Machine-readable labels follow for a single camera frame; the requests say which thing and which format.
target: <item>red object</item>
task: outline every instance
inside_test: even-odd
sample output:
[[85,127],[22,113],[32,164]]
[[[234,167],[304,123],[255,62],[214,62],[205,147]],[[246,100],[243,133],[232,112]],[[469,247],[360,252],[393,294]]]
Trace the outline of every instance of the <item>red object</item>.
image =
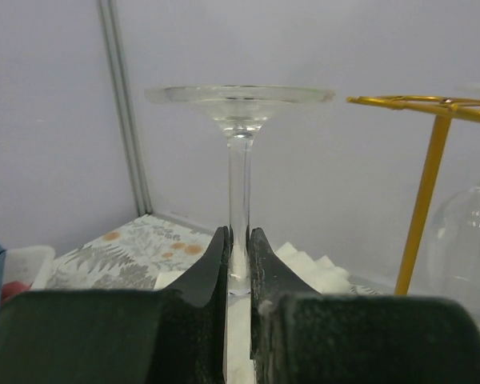
[[3,304],[11,297],[21,292],[29,290],[30,287],[23,284],[22,282],[8,282],[2,286],[2,296],[0,297],[0,304]]

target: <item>gold metal rack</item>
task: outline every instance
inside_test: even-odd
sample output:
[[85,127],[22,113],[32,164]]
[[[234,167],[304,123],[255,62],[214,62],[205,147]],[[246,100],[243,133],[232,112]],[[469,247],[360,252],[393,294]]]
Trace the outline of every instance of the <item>gold metal rack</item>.
[[348,98],[347,101],[366,106],[380,106],[391,110],[417,110],[436,116],[432,134],[430,135],[425,164],[423,165],[422,179],[418,188],[416,203],[414,204],[413,217],[410,221],[409,233],[407,234],[406,247],[394,289],[394,294],[407,294],[451,120],[458,118],[469,122],[480,122],[480,100],[407,95],[379,96],[375,98],[362,96],[360,98]]

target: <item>patterned tablecloth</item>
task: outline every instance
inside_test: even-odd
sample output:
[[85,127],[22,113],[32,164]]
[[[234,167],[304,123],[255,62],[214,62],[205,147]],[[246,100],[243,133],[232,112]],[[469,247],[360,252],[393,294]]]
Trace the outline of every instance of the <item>patterned tablecloth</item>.
[[[186,270],[211,235],[145,215],[54,260],[48,289],[152,290],[158,273]],[[352,285],[353,294],[382,294]]]

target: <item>gray metal strip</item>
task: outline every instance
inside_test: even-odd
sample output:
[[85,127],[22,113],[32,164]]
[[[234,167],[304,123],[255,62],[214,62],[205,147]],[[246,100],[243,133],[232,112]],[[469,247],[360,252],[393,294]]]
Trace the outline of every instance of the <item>gray metal strip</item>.
[[135,125],[134,109],[130,97],[126,59],[122,48],[121,31],[118,22],[117,5],[115,0],[99,0],[98,4],[102,16],[106,51],[110,64],[112,83],[114,85],[119,125],[121,128],[135,205],[139,216],[152,214],[153,207],[147,185],[146,171],[142,161],[138,132]]

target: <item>wine glass stem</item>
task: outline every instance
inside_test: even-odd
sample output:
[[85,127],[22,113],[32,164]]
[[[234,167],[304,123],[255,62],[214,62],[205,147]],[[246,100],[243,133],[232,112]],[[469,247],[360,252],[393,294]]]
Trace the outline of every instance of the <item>wine glass stem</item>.
[[252,137],[228,138],[230,152],[230,233],[231,258],[228,273],[229,292],[250,292],[249,242],[250,149]]

